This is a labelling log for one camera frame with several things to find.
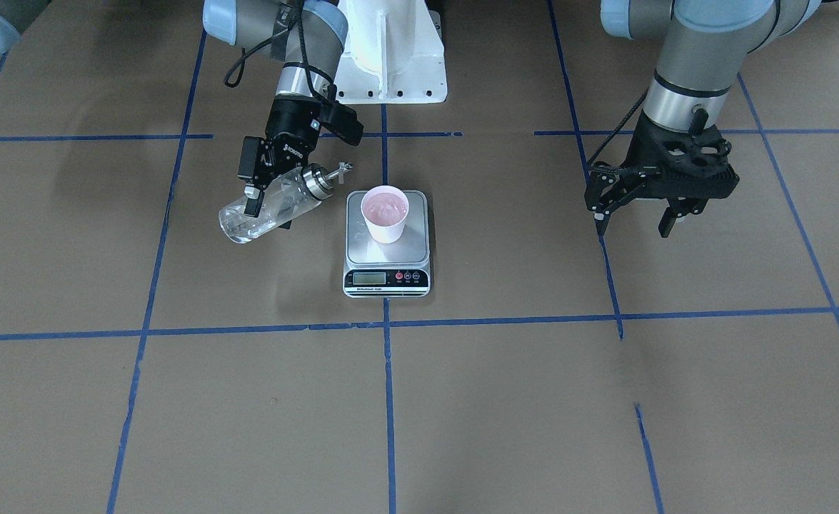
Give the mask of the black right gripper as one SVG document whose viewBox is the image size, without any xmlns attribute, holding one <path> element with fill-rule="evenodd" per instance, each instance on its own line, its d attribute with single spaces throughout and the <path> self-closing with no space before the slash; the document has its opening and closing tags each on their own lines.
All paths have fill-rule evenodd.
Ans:
<svg viewBox="0 0 839 514">
<path fill-rule="evenodd" d="M 363 139 L 364 125 L 355 110 L 335 101 L 331 105 L 301 95 L 278 95 L 263 136 L 243 138 L 238 177 L 246 183 L 243 214 L 260 215 L 265 186 L 296 167 L 305 166 L 321 131 L 328 131 L 350 146 Z"/>
</svg>

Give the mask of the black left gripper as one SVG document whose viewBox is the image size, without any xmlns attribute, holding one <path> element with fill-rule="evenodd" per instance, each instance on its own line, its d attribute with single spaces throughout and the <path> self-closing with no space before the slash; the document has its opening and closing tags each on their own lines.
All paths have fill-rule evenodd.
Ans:
<svg viewBox="0 0 839 514">
<path fill-rule="evenodd" d="M 658 222 L 658 234 L 668 238 L 678 221 L 702 214 L 707 201 L 732 194 L 740 181 L 728 160 L 732 146 L 714 124 L 698 128 L 709 119 L 707 111 L 694 111 L 685 131 L 671 131 L 639 114 L 622 165 L 590 163 L 583 200 L 600 238 L 612 213 L 634 199 L 668 199 Z"/>
</svg>

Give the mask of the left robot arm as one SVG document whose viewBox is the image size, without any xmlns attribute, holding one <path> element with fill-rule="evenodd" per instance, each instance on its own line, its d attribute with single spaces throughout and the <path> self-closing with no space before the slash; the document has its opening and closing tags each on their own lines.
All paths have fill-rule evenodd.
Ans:
<svg viewBox="0 0 839 514">
<path fill-rule="evenodd" d="M 662 39 L 650 85 L 629 111 L 637 116 L 619 166 L 588 160 L 583 201 L 599 236 L 611 215 L 636 199 L 666 201 L 658 233 L 728 198 L 739 176 L 732 146 L 716 126 L 730 88 L 749 54 L 793 33 L 818 1 L 604 1 L 606 33 Z"/>
</svg>

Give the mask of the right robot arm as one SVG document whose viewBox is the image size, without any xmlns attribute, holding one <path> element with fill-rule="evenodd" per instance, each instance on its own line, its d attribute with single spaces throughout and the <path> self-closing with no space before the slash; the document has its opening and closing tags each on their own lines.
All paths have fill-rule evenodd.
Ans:
<svg viewBox="0 0 839 514">
<path fill-rule="evenodd" d="M 54 1 L 0 55 L 0 240 L 151 232 L 187 150 L 198 1 Z"/>
</svg>

